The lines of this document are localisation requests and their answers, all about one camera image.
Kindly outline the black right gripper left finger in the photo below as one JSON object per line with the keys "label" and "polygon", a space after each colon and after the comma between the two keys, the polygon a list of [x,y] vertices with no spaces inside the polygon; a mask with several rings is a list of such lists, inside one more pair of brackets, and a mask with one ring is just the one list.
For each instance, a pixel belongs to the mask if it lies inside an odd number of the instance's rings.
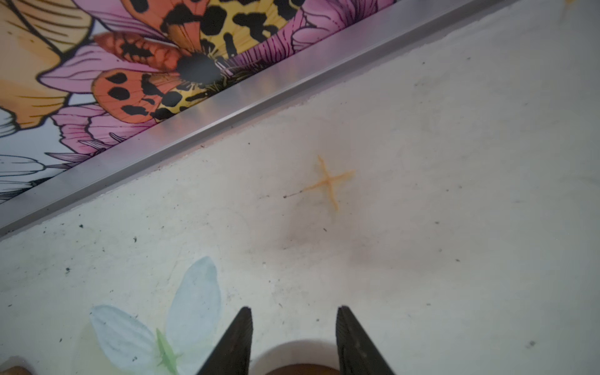
{"label": "black right gripper left finger", "polygon": [[252,342],[252,311],[243,307],[197,375],[249,375]]}

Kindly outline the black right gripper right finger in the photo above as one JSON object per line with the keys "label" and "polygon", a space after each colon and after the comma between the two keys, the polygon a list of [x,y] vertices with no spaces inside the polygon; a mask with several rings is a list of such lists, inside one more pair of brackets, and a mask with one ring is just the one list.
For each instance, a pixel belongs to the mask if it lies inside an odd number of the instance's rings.
{"label": "black right gripper right finger", "polygon": [[395,375],[348,306],[337,309],[335,329],[340,374]]}

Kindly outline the scratched brown round wooden coaster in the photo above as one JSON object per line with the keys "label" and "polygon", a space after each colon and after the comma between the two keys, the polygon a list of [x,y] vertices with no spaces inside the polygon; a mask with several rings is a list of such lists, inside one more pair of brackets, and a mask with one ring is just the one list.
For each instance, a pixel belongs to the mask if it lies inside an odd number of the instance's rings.
{"label": "scratched brown round wooden coaster", "polygon": [[23,367],[11,367],[1,371],[0,375],[31,375],[31,372]]}

